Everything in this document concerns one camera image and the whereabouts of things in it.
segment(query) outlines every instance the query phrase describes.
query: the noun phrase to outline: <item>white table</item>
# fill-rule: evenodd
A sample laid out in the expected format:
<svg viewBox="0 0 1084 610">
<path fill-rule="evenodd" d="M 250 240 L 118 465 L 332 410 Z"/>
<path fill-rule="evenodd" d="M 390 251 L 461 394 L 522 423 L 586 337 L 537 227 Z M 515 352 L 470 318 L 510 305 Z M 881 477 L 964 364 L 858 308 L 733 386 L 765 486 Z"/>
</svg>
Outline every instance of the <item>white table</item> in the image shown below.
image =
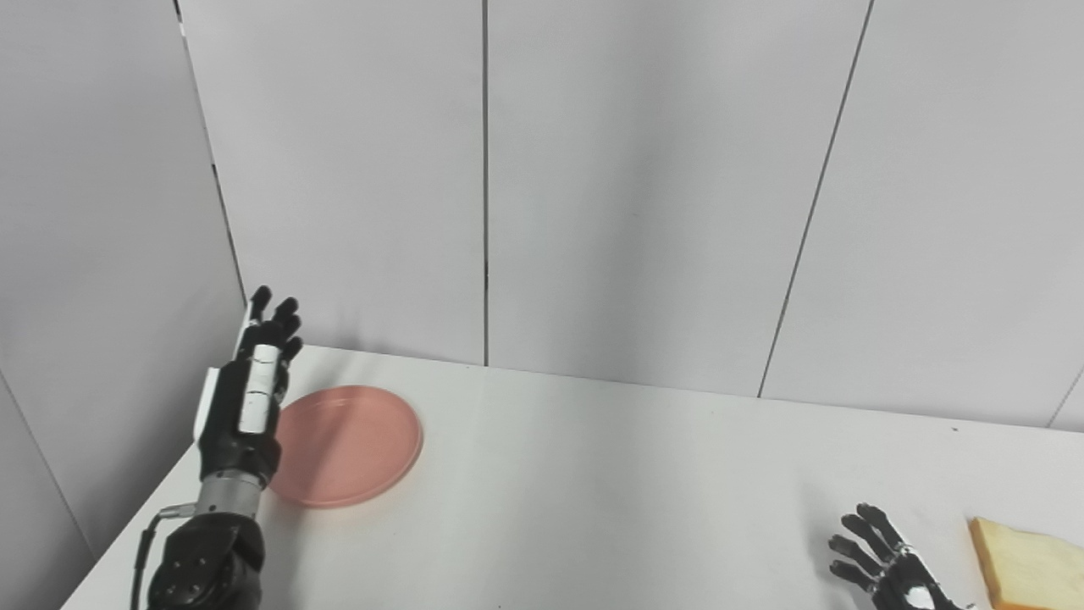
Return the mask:
<svg viewBox="0 0 1084 610">
<path fill-rule="evenodd" d="M 286 402 L 354 384 L 417 411 L 422 455 L 353 507 L 264 493 L 262 610 L 866 608 L 826 569 L 859 502 L 980 608 L 967 518 L 1084 544 L 1081 434 L 322 348 L 297 359 Z M 197 472 L 189 450 L 66 610 L 128 607 L 139 531 L 194 499 Z"/>
</svg>

